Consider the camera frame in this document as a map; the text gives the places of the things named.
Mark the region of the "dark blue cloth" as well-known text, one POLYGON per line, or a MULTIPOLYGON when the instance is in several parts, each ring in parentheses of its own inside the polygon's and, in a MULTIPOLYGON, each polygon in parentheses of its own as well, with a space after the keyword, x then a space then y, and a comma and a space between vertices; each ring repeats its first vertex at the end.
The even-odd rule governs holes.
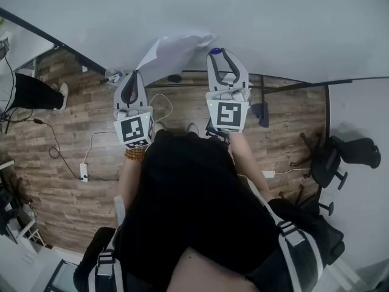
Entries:
POLYGON ((269 127, 269 110, 268 103, 255 103, 251 105, 252 113, 258 119, 259 126, 263 128, 269 127))

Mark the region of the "person's right forearm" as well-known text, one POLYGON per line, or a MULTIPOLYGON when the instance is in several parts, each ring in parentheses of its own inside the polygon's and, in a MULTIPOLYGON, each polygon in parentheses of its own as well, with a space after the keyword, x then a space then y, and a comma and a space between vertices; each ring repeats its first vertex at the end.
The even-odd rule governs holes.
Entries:
POLYGON ((266 178, 264 177, 244 134, 229 133, 229 140, 237 172, 252 181, 257 191, 259 191, 267 202, 275 199, 269 190, 266 178))

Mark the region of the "white paper sheet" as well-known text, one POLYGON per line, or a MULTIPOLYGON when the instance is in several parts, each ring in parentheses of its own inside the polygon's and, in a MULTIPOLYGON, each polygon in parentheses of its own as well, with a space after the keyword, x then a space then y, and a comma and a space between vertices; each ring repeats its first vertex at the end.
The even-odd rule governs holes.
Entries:
POLYGON ((215 39, 212 33, 159 38, 136 67, 143 85, 180 74, 192 57, 215 39))

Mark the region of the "white low rack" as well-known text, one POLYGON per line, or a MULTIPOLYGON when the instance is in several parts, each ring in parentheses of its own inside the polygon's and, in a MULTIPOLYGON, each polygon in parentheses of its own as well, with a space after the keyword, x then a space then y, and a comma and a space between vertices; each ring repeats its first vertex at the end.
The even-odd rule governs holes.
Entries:
POLYGON ((36 220, 30 220, 22 227, 17 219, 11 219, 7 225, 9 237, 17 245, 21 245, 32 254, 38 254, 46 247, 46 242, 43 240, 36 220))

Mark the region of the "clear pen cup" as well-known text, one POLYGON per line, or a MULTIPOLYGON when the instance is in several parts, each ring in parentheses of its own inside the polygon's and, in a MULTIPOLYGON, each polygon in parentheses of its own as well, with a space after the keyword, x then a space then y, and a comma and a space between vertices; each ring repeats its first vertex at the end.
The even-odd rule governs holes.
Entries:
MULTIPOLYGON (((125 76, 125 72, 122 69, 120 69, 120 68, 109 68, 105 72, 105 78, 109 77, 109 76, 111 76, 113 74, 116 74, 118 72, 121 72, 123 74, 123 77, 125 76)), ((122 80, 122 78, 117 83, 107 83, 107 84, 112 85, 112 86, 118 86, 120 81, 122 80)))

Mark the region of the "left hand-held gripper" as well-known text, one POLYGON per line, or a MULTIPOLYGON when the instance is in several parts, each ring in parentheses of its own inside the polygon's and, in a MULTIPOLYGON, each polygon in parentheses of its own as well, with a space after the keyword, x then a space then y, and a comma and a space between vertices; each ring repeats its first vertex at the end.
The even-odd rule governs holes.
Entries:
POLYGON ((153 108, 147 106, 143 77, 138 70, 121 78, 114 93, 115 132, 127 149, 147 147, 153 140, 153 108))

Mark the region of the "person's black garment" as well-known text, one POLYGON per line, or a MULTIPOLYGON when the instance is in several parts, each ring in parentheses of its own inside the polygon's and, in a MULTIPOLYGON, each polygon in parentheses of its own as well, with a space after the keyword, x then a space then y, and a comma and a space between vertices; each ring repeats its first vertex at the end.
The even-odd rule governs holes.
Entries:
POLYGON ((272 200, 237 172, 230 142, 159 131, 129 211, 121 200, 75 270, 77 292, 312 292, 317 243, 272 200))

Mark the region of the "black office chair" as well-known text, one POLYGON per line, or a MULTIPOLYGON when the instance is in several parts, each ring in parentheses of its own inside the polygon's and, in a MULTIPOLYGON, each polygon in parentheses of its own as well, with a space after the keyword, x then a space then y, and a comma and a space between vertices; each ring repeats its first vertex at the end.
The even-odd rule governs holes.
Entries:
POLYGON ((323 263, 332 265, 344 252, 344 234, 332 227, 320 214, 320 208, 332 213, 334 205, 325 206, 313 195, 301 205, 287 200, 280 192, 278 198, 269 203, 277 215, 284 221, 290 221, 297 228, 310 234, 320 251, 323 263))
POLYGON ((343 188, 348 174, 341 174, 338 171, 341 162, 367 165, 372 169, 376 169, 380 165, 380 151, 370 138, 365 137, 345 142, 336 136, 331 136, 325 141, 322 141, 320 133, 316 136, 316 143, 312 143, 304 133, 300 134, 310 151, 310 155, 299 162, 290 163, 290 166, 299 167, 310 162, 310 171, 305 177, 313 177, 322 188, 328 187, 334 177, 340 180, 337 189, 343 188))

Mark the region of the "black framed glass panel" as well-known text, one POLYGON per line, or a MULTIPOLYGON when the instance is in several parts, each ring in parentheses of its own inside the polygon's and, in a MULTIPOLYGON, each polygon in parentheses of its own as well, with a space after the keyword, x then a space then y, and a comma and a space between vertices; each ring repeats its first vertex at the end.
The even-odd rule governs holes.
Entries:
POLYGON ((77 266, 61 260, 50 278, 45 292, 77 292, 74 285, 74 272, 77 266))

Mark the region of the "person's left forearm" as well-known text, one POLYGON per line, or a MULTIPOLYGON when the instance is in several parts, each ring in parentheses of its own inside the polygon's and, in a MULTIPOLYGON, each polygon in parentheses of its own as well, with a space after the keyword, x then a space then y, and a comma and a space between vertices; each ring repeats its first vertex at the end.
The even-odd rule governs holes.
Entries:
POLYGON ((115 201, 123 201, 123 212, 127 214, 133 203, 140 185, 142 161, 146 149, 126 150, 122 171, 119 176, 118 192, 115 201))

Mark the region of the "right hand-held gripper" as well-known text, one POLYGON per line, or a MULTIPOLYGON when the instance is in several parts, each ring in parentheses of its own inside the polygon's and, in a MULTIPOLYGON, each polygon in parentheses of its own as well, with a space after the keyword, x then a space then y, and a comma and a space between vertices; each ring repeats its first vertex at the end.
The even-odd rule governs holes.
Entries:
POLYGON ((205 98, 213 128, 221 132, 242 133, 250 108, 247 69, 239 58, 227 49, 223 49, 218 55, 209 52, 206 62, 211 92, 206 93, 205 98), (231 72, 221 78, 216 59, 223 57, 231 72))

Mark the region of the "white desk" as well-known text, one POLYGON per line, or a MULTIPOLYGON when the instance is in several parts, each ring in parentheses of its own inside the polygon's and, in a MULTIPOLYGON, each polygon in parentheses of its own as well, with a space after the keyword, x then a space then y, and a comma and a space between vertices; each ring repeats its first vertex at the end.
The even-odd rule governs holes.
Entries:
POLYGON ((0 17, 0 75, 23 67, 54 47, 53 42, 0 17))

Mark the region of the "blue capped marker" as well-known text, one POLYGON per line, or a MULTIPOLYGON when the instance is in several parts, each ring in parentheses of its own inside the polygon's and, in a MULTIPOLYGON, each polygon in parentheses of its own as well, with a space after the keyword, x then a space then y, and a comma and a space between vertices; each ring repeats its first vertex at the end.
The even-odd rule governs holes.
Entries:
POLYGON ((113 74, 109 77, 106 77, 106 78, 100 80, 100 84, 117 83, 122 77, 123 77, 123 74, 121 72, 118 72, 116 74, 113 74))

